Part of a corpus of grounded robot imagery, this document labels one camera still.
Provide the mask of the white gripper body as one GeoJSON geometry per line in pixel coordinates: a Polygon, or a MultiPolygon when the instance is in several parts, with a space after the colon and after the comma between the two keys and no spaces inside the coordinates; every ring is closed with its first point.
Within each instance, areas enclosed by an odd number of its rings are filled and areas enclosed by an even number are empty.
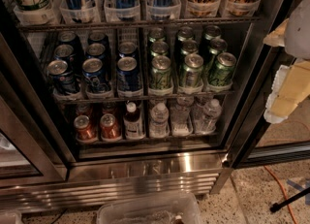
{"type": "Polygon", "coordinates": [[[310,0],[302,0],[291,13],[284,43],[287,54],[310,59],[310,0]]]}

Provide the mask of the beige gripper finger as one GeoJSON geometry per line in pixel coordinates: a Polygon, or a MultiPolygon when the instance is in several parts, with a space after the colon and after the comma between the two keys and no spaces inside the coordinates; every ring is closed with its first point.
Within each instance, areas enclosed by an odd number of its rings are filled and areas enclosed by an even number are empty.
{"type": "Polygon", "coordinates": [[[291,66],[281,65],[275,74],[264,119],[271,124],[281,123],[310,95],[310,61],[297,60],[291,66]]]}
{"type": "Polygon", "coordinates": [[[288,24],[288,19],[286,18],[278,27],[276,27],[271,33],[263,38],[263,43],[271,47],[283,47],[284,35],[288,24]]]}

